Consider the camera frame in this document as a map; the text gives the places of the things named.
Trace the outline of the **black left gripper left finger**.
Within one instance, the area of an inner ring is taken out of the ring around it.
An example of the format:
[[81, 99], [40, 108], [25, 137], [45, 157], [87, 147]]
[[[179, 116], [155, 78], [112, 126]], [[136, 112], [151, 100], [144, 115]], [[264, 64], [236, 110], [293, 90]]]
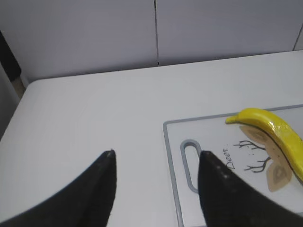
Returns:
[[103, 152], [62, 190], [2, 227], [105, 227], [116, 196], [116, 153]]

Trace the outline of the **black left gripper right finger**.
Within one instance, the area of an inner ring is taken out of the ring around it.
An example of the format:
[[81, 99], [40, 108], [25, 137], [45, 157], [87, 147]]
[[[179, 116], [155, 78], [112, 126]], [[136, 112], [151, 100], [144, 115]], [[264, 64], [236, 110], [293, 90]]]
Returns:
[[301, 227], [303, 218], [250, 187], [211, 151], [202, 151], [198, 195], [208, 227]]

